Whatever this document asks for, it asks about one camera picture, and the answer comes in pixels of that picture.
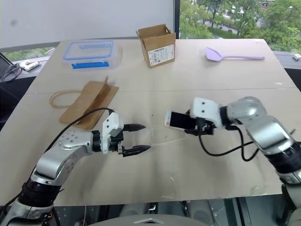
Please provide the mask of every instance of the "white wall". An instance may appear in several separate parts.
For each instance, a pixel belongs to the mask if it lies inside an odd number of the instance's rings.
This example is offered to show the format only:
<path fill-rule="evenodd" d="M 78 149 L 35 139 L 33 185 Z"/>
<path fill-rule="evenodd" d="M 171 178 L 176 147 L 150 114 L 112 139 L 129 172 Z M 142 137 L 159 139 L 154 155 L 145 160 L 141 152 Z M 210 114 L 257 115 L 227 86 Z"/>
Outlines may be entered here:
<path fill-rule="evenodd" d="M 136 36 L 167 24 L 173 0 L 0 0 L 0 49 L 65 39 Z"/>

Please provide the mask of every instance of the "cardboard box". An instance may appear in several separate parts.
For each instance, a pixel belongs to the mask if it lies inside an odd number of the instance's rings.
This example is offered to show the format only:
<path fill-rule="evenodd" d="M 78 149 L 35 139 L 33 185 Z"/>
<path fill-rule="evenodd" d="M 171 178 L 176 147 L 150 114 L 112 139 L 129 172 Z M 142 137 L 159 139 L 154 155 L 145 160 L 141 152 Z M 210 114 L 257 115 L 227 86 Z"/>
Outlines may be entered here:
<path fill-rule="evenodd" d="M 175 33 L 171 33 L 165 24 L 142 28 L 136 33 L 149 68 L 174 61 Z"/>

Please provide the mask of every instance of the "table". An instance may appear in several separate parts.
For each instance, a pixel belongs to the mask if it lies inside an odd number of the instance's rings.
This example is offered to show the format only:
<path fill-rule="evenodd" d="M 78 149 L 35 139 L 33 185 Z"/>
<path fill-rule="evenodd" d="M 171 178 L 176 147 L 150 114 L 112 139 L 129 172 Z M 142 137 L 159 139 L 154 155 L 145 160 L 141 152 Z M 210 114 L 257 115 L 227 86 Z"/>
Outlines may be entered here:
<path fill-rule="evenodd" d="M 119 40 L 123 48 L 119 68 L 87 73 L 73 71 L 61 62 L 68 43 L 63 41 L 58 46 L 0 133 L 0 205 L 20 191 L 46 147 L 65 126 L 58 121 L 65 110 L 52 108 L 48 104 L 50 96 L 60 90 L 82 89 L 87 81 L 103 81 L 106 76 L 109 83 L 120 86 L 109 107 L 115 109 L 125 123 L 141 123 L 147 127 L 126 133 L 124 145 L 149 144 L 152 148 L 128 158 L 96 153 L 82 159 L 64 184 L 65 190 L 58 195 L 55 205 L 281 193 L 281 183 L 261 153 L 250 162 L 242 161 L 240 151 L 211 157 L 203 152 L 196 137 L 163 126 L 166 110 L 185 112 L 194 97 L 226 105 L 244 96 L 254 96 L 289 131 L 296 128 L 294 137 L 300 140 L 298 112 L 301 105 L 297 103 L 301 94 L 263 40 L 177 40 L 176 61 L 153 69 L 143 61 L 138 40 Z M 205 46 L 219 47 L 225 54 L 227 49 L 232 49 L 234 54 L 250 51 L 248 54 L 263 54 L 267 59 L 207 62 L 200 53 Z M 70 94 L 57 101 L 66 104 L 75 98 L 76 94 Z M 104 114 L 94 129 L 101 129 L 106 117 Z M 249 141 L 245 132 L 244 135 L 245 142 Z M 204 142 L 208 150 L 218 153 L 238 146 L 239 136 L 235 132 L 217 130 L 214 137 L 206 136 Z M 251 155 L 254 150 L 250 145 L 246 152 Z"/>

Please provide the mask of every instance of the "purple spatula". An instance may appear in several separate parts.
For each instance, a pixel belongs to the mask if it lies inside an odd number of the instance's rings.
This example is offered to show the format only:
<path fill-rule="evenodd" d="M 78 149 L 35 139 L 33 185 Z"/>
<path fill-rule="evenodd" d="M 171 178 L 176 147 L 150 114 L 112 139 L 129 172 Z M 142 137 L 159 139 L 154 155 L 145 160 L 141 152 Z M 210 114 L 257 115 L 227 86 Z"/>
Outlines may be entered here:
<path fill-rule="evenodd" d="M 223 56 L 220 52 L 215 49 L 206 47 L 205 49 L 206 58 L 208 60 L 219 62 L 224 58 L 244 58 L 244 59 L 251 59 L 251 60 L 264 60 L 264 56 Z"/>

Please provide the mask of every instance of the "plastic food container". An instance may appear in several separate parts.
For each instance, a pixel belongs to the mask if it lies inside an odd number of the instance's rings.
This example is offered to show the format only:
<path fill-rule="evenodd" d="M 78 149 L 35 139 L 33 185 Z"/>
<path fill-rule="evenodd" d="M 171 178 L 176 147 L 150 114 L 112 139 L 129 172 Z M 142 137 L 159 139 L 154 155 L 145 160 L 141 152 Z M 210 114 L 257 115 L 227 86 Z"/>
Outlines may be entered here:
<path fill-rule="evenodd" d="M 87 40 L 70 43 L 63 59 L 73 69 L 105 69 L 115 68 L 120 55 L 114 40 Z"/>

